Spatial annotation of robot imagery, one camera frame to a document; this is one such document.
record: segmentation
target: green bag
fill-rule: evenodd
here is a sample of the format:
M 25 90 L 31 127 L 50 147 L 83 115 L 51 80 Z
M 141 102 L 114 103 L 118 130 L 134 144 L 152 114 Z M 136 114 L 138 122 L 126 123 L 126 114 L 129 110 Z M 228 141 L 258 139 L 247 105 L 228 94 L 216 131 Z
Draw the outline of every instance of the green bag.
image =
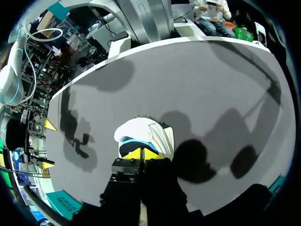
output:
M 252 33 L 244 27 L 235 28 L 235 36 L 237 39 L 246 40 L 250 42 L 252 42 L 254 39 Z

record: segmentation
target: wire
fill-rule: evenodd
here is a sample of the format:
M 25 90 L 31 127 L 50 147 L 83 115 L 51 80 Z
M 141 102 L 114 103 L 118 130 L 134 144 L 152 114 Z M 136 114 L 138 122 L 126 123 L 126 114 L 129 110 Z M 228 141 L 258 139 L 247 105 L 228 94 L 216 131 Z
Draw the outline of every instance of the wire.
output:
M 108 47 L 111 48 L 111 46 L 109 46 L 109 42 L 112 42 L 112 40 L 109 40 L 109 41 L 107 42 Z
M 109 27 L 109 23 L 102 17 L 101 18 L 101 22 L 103 23 L 103 25 L 105 26 L 105 28 L 110 32 L 111 37 L 113 38 L 112 34 L 116 35 L 115 32 L 113 32 L 110 27 Z
M 27 59 L 29 61 L 30 66 L 32 67 L 33 77 L 34 77 L 34 85 L 33 85 L 32 93 L 27 98 L 25 98 L 24 100 L 22 100 L 21 103 L 24 103 L 27 100 L 29 100 L 30 98 L 32 98 L 32 96 L 34 95 L 34 92 L 36 91 L 36 87 L 37 87 L 37 74 L 35 72 L 35 68 L 33 66 L 33 63 L 31 61 L 31 59 L 30 59 L 30 57 L 28 55 L 27 49 L 26 49 L 27 41 L 29 40 L 29 38 L 31 38 L 31 39 L 33 39 L 35 41 L 43 41 L 43 42 L 54 41 L 54 40 L 60 38 L 63 35 L 62 29 L 59 29 L 59 28 L 47 28 L 47 29 L 43 29 L 43 30 L 37 31 L 37 32 L 32 33 L 32 34 L 30 34 L 30 32 L 29 32 L 29 30 L 28 30 L 28 28 L 26 26 L 25 26 L 25 29 L 26 29 L 26 32 L 28 34 L 28 37 L 27 37 L 27 39 L 25 41 L 25 44 L 24 44 L 24 52 L 25 52 L 25 55 L 26 55 L 26 57 L 27 57 Z M 59 31 L 60 34 L 58 36 L 54 37 L 54 38 L 51 38 L 51 39 L 38 39 L 38 38 L 34 37 L 35 34 L 38 34 L 38 33 L 41 33 L 41 32 L 46 32 L 46 31 Z
M 192 9 L 190 9 L 187 13 L 185 13 L 183 16 L 179 16 L 178 18 L 174 19 L 174 21 L 176 21 L 177 19 L 180 19 L 180 18 L 184 18 L 184 16 L 186 16 L 187 14 L 189 14 L 196 6 L 196 3 L 194 3 Z

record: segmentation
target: orange object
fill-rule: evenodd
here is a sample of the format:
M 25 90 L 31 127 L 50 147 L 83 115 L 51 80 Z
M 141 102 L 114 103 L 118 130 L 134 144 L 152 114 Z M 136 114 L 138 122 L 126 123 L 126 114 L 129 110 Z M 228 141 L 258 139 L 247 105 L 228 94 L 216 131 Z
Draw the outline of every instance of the orange object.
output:
M 226 25 L 227 27 L 229 27 L 231 30 L 233 30 L 233 29 L 235 28 L 235 24 L 233 24 L 233 23 L 231 23 L 231 22 L 229 22 L 229 21 L 226 21 L 226 22 L 225 22 L 225 25 Z

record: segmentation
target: hand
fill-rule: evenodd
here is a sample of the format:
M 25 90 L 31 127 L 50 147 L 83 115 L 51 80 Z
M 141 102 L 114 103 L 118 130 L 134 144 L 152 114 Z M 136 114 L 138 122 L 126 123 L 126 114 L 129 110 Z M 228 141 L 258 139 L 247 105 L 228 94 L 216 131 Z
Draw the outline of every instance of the hand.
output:
M 226 13 L 226 10 L 225 10 L 224 6 L 222 6 L 222 5 L 217 4 L 217 9 L 219 11 L 221 11 L 222 13 Z
M 203 6 L 200 6 L 199 7 L 199 10 L 201 10 L 201 11 L 206 11 L 207 10 L 207 5 L 203 5 Z
M 217 23 L 217 18 L 216 18 L 216 17 L 212 17 L 212 18 L 211 18 L 211 21 Z

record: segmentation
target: white shirt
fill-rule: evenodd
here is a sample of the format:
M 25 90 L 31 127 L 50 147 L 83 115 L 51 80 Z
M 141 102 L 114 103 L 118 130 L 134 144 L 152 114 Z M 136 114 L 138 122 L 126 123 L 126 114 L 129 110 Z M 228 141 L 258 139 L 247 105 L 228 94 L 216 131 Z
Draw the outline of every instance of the white shirt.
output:
M 222 5 L 226 11 L 225 14 L 223 14 L 221 11 L 217 9 L 216 6 L 208 5 L 207 2 L 214 2 L 216 4 Z M 194 13 L 196 15 L 196 19 L 205 19 L 205 20 L 211 20 L 212 17 L 217 18 L 217 21 L 224 21 L 224 19 L 229 20 L 231 18 L 231 13 L 228 7 L 228 4 L 226 0 L 194 0 L 195 7 L 194 7 Z M 207 6 L 206 11 L 201 11 L 199 9 L 200 6 Z

